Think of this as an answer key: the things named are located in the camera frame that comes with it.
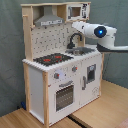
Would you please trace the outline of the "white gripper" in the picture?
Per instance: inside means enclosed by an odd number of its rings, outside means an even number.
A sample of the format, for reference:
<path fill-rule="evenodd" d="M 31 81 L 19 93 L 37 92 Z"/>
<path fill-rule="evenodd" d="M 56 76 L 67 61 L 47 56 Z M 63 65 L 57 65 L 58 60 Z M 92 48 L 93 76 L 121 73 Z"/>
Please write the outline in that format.
<path fill-rule="evenodd" d="M 73 22 L 72 27 L 81 32 L 82 34 L 85 33 L 85 22 L 83 21 Z"/>

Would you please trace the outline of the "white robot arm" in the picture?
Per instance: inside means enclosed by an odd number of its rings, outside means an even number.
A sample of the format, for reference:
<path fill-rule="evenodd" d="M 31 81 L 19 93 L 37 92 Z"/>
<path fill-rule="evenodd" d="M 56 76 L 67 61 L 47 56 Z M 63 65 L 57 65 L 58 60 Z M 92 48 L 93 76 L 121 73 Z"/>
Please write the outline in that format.
<path fill-rule="evenodd" d="M 116 28 L 101 24 L 90 24 L 83 21 L 74 22 L 72 27 L 80 31 L 87 38 L 97 39 L 97 50 L 99 52 L 128 53 L 128 46 L 114 45 Z"/>

